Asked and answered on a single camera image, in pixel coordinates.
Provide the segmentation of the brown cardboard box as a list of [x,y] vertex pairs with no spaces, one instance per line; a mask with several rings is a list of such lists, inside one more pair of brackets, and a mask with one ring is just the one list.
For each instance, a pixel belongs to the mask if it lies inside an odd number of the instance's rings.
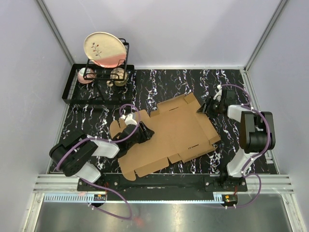
[[198,113],[201,107],[193,93],[157,104],[150,114],[140,111],[141,121],[154,135],[133,145],[118,159],[123,176],[129,181],[143,177],[179,161],[188,162],[216,149],[220,136],[209,118]]

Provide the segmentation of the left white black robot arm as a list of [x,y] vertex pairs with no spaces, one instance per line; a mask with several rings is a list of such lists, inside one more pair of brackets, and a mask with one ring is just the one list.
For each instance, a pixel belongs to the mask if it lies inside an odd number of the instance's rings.
[[85,179],[93,191],[100,191],[104,187],[104,179],[99,169],[89,162],[90,158],[92,156],[121,158],[133,145],[144,143],[153,135],[154,131],[143,122],[138,126],[127,125],[122,132],[113,137],[112,140],[116,143],[96,139],[81,130],[76,130],[67,139],[51,148],[49,156],[65,176],[74,175]]

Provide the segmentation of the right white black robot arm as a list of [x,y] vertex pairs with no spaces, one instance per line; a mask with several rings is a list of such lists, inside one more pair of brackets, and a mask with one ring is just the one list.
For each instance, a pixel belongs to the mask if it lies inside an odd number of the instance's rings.
[[205,191],[246,191],[246,171],[252,163],[275,146],[273,114],[236,104],[234,90],[219,90],[208,96],[197,113],[214,118],[220,114],[240,123],[239,149],[220,170],[218,177],[205,177]]

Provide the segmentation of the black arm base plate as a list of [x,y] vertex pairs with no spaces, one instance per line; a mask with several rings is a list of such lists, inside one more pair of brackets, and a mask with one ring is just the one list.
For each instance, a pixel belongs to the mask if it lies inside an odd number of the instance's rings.
[[137,177],[130,181],[122,174],[103,174],[96,185],[121,191],[133,189],[194,189],[206,192],[247,192],[248,187],[244,178],[229,178],[225,182],[220,180],[217,174],[149,174]]

